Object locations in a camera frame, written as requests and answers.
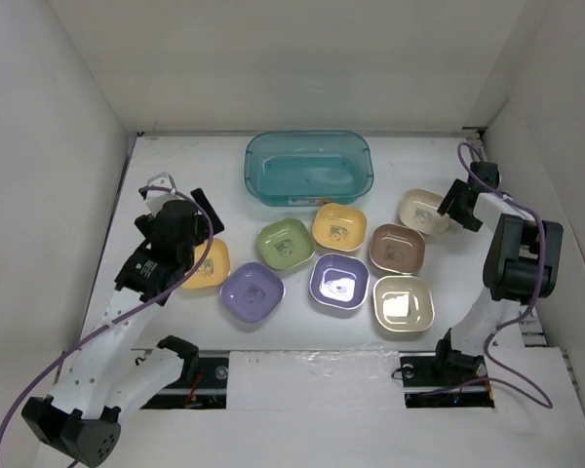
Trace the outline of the cream plate with panda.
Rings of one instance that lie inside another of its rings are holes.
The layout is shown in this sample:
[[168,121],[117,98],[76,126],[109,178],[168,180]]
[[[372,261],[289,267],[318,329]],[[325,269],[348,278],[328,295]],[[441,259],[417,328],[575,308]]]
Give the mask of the cream plate with panda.
[[437,193],[414,188],[407,191],[399,208],[399,220],[408,228],[425,235],[440,235],[449,229],[450,219],[439,214],[444,197]]

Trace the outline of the yellow plate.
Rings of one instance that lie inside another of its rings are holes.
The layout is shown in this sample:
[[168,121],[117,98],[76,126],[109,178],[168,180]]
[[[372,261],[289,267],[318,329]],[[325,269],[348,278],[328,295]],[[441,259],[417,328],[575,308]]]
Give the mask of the yellow plate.
[[214,238],[206,259],[182,287],[187,290],[200,290],[220,286],[228,278],[230,270],[227,245],[222,240]]
[[330,203],[317,211],[312,235],[323,248],[352,253],[362,246],[367,226],[367,217],[361,210]]

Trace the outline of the green plate with panda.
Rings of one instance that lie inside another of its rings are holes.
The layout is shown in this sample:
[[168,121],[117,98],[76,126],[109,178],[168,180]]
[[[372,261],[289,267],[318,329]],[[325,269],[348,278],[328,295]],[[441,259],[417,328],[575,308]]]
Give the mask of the green plate with panda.
[[284,218],[261,229],[256,246],[265,263],[275,270],[289,270],[309,260],[315,241],[307,227],[296,218]]

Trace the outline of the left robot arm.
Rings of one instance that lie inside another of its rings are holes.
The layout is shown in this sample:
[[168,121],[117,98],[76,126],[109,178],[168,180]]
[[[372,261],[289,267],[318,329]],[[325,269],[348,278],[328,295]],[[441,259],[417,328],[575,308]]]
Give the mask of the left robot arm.
[[136,218],[142,242],[127,258],[97,328],[71,351],[73,361],[45,397],[31,397],[21,416],[38,440],[86,467],[115,449],[123,422],[169,384],[197,377],[199,349],[179,337],[160,340],[132,370],[137,339],[173,291],[204,263],[224,225],[200,188],[184,195],[149,185],[139,190],[150,210]]

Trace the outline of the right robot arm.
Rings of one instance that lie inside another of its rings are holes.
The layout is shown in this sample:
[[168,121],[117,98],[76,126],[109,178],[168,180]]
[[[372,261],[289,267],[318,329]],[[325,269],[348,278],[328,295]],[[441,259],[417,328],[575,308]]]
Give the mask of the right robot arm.
[[438,208],[472,232],[493,232],[483,267],[484,288],[466,316],[436,346],[431,372],[444,384],[476,374],[485,349],[506,322],[514,321],[557,282],[564,229],[544,221],[498,191],[497,165],[472,162]]

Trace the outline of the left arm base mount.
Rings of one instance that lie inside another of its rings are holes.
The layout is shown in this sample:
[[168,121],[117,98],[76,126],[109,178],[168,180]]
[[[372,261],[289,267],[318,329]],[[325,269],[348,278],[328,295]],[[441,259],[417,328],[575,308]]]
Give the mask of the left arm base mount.
[[228,351],[201,351],[196,370],[159,390],[143,410],[225,410]]

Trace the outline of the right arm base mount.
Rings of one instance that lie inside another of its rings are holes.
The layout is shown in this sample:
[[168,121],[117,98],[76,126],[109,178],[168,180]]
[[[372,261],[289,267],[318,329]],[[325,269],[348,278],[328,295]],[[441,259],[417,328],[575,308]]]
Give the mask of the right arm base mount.
[[407,409],[495,407],[487,369],[440,368],[434,352],[406,352],[391,377],[402,383]]

